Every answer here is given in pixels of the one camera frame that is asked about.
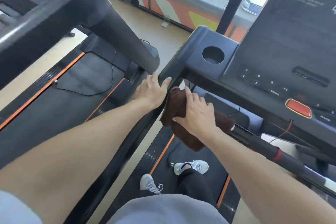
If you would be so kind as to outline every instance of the orange stripe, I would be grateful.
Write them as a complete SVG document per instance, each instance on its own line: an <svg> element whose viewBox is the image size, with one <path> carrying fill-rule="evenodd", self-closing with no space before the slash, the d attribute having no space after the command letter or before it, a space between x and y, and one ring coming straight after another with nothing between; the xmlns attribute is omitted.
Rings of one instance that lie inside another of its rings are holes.
<svg viewBox="0 0 336 224"><path fill-rule="evenodd" d="M163 152L161 153L160 157L158 158L158 160L156 161L156 163L155 163L155 165L153 166L152 170L150 171L150 173L149 173L150 175L153 174L153 172L154 172L156 166L158 165L158 163L160 162L161 158L162 158L163 155L165 154L166 150L168 149L168 146L170 145L171 141L173 141L174 137L175 137L175 135L173 135L173 136L170 138L170 140L169 140L169 142L167 143L166 147L163 149Z"/></svg>
<svg viewBox="0 0 336 224"><path fill-rule="evenodd" d="M226 189L228 188L229 182L230 182L230 175L227 176L226 181L225 181L225 184L224 184L224 187L223 187L223 190L222 190L222 193L220 194L220 197L219 197L219 199L218 199L218 202L217 202L217 206L218 206L218 207L221 206L221 203L222 203L222 201L223 201L223 198L224 198L224 194L225 194L225 192L226 192Z"/></svg>
<svg viewBox="0 0 336 224"><path fill-rule="evenodd" d="M113 88L113 90L107 95L107 97L99 104L99 106L90 114L90 116L84 121L87 122L90 117L95 113L95 111L98 110L98 108L105 102L105 100L113 93L113 91L120 85L120 83L124 80L125 78L122 78L121 81Z"/></svg>
<svg viewBox="0 0 336 224"><path fill-rule="evenodd" d="M22 112L31 102L33 102L43 91L45 91L56 79L58 79L62 74L64 74L70 67L72 67L83 55L82 52L77 58L75 58L69 65L65 67L60 73L58 73L52 80L50 80L42 89L40 89L35 95L33 95L26 103L23 104L18 110L16 110L7 120L5 120L0 125L0 130L2 130L8 123L10 123L20 112Z"/></svg>

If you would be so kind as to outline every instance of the shoe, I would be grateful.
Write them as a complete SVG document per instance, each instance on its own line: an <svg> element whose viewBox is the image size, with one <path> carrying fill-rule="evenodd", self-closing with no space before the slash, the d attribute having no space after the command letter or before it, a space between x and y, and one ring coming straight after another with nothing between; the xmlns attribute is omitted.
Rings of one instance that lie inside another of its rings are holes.
<svg viewBox="0 0 336 224"><path fill-rule="evenodd" d="M174 173L176 175L180 175L181 167L184 166L184 164L189 164L192 169L196 170L201 174L204 174L209 169L208 163L203 160L194 160L193 162L176 163L174 165Z"/></svg>
<svg viewBox="0 0 336 224"><path fill-rule="evenodd" d="M140 180L140 190L148 190L157 195L161 195L160 192L163 190L163 185L160 183L159 187L157 188L154 183L153 177L150 174L145 174L141 177Z"/></svg>

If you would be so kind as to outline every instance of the treadmill belt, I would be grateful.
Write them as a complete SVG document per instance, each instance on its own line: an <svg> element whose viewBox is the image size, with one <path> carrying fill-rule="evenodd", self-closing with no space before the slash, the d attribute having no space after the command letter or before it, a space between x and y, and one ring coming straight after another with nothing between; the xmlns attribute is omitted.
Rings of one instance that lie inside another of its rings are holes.
<svg viewBox="0 0 336 224"><path fill-rule="evenodd" d="M208 162L209 170L204 177L211 188L214 199L218 202L219 212L229 223L232 223L240 195L232 180L228 179L225 168L208 148L194 152L178 137L175 137L170 128L162 127L99 224L106 224L120 207L136 198L140 179L146 173L153 176L156 185L160 182L163 184L162 194L174 193L177 175L174 173L171 162L175 164L194 159Z"/></svg>
<svg viewBox="0 0 336 224"><path fill-rule="evenodd" d="M123 90L111 94L119 84ZM122 70L113 66L112 74L111 63L86 53L58 79L57 87L85 95L106 91L88 97L49 86L0 131L0 168L45 140L115 108L126 94L128 84Z"/></svg>

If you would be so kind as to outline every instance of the control panel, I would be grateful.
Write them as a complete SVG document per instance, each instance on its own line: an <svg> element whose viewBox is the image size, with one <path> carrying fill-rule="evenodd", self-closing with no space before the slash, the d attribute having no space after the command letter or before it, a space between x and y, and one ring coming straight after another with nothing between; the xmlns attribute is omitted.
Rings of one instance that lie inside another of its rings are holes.
<svg viewBox="0 0 336 224"><path fill-rule="evenodd" d="M242 66L237 76L245 84L256 87L306 118L317 120L336 128L336 108L321 103L306 94L291 88L290 83L281 82L268 74L259 73L247 66Z"/></svg>

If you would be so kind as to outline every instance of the red cable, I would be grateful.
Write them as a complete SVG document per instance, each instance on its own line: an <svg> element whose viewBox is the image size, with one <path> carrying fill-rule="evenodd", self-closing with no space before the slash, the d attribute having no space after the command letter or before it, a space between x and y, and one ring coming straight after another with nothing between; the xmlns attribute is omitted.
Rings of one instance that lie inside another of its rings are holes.
<svg viewBox="0 0 336 224"><path fill-rule="evenodd" d="M293 120L289 122L288 128L281 135L279 135L278 138L282 137L285 133L287 133L290 130L292 124L293 124Z"/></svg>

